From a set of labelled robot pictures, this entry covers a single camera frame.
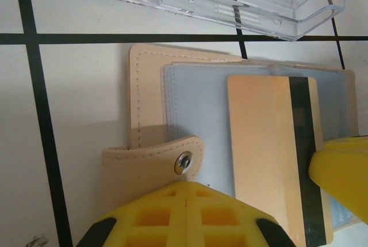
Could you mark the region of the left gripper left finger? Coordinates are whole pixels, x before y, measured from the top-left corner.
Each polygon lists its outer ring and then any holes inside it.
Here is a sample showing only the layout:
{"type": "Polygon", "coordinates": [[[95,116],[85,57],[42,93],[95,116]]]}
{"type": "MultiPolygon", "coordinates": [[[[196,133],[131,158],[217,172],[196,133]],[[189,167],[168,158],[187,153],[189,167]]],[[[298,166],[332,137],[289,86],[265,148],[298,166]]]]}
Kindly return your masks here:
{"type": "Polygon", "coordinates": [[[173,183],[103,214],[76,247],[186,247],[185,186],[173,183]]]}

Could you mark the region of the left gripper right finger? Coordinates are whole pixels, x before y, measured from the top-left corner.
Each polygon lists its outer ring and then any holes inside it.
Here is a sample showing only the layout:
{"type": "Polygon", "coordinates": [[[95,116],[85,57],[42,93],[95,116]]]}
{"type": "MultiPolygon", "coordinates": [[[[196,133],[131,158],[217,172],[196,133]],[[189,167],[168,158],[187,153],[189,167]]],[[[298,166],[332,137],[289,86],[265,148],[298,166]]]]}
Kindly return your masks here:
{"type": "Polygon", "coordinates": [[[186,189],[187,247],[296,247],[271,215],[199,183],[186,189]]]}

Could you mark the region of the gold card with black stripe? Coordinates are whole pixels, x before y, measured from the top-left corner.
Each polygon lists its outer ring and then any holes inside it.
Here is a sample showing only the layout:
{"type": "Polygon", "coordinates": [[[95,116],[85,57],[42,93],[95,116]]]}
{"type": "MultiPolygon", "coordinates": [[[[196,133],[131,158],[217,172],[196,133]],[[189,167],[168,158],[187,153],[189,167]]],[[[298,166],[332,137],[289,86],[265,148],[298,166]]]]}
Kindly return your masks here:
{"type": "Polygon", "coordinates": [[[235,196],[276,219],[297,247],[332,242],[328,194],[309,177],[323,148],[312,77],[227,79],[235,196]]]}

